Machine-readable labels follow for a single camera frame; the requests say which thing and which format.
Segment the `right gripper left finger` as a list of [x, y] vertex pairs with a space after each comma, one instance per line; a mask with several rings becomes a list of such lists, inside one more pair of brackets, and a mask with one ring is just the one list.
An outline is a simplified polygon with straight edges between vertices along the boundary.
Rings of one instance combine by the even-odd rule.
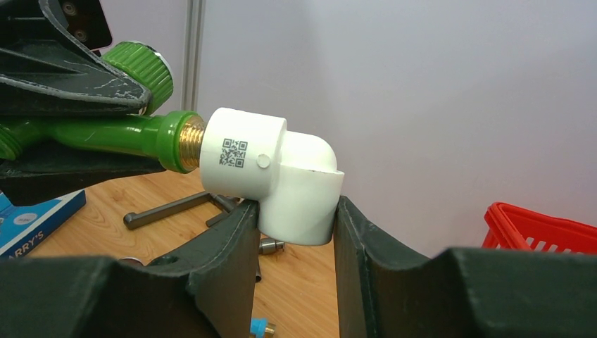
[[1, 262], [2, 337], [247, 337], [259, 206], [141, 266], [107, 256]]

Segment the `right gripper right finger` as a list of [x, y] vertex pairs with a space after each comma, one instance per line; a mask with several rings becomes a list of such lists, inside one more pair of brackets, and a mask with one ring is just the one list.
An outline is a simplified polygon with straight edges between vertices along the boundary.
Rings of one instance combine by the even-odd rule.
[[449, 248], [428, 258], [346, 196], [334, 227], [342, 337], [595, 337], [596, 257]]

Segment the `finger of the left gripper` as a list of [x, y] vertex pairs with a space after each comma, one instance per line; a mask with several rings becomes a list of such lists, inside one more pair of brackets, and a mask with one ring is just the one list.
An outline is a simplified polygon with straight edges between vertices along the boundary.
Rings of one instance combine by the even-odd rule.
[[1, 192], [15, 206], [32, 206], [107, 180], [163, 172], [156, 160], [72, 149], [48, 141], [1, 161]]

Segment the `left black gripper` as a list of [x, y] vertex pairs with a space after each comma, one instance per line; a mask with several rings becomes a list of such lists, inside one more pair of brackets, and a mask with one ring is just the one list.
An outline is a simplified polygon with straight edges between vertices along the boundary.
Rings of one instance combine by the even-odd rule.
[[100, 1], [2, 1], [1, 115], [145, 111], [149, 89], [97, 52], [112, 43]]

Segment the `green plastic faucet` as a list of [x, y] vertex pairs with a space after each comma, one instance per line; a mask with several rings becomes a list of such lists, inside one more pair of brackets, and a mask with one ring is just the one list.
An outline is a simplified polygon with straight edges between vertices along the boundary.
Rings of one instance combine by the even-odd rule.
[[[136, 41], [117, 44], [102, 59], [147, 87], [148, 110], [160, 107], [173, 91], [165, 59]], [[166, 170], [189, 173], [199, 167], [206, 124], [193, 111], [167, 115], [126, 115], [121, 118], [16, 118], [1, 121], [1, 158], [16, 160], [43, 141], [85, 151], [102, 151], [157, 160]]]

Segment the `red plastic shopping basket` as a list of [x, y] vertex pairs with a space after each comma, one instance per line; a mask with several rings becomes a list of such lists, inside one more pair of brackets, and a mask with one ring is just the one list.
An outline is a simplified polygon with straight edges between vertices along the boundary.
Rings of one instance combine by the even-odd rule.
[[596, 228], [505, 202], [487, 208], [489, 229], [482, 246], [571, 254], [596, 254]]

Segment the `white plastic elbow fitting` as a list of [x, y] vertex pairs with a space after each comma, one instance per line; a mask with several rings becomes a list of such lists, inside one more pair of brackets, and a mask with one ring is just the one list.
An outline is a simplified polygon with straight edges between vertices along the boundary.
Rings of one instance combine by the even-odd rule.
[[258, 202], [264, 235], [302, 246], [331, 241], [344, 172], [324, 139], [288, 130], [284, 118], [219, 108], [199, 168], [205, 190]]

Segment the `long grey faucet white elbow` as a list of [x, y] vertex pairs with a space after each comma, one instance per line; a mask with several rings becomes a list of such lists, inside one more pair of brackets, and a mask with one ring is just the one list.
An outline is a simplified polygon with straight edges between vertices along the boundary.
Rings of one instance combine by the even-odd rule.
[[220, 209], [220, 214], [206, 221], [206, 226], [212, 227], [224, 220], [240, 201], [238, 197], [199, 192], [141, 213], [127, 213], [123, 217], [123, 223], [128, 230], [135, 230], [201, 204], [213, 204]]

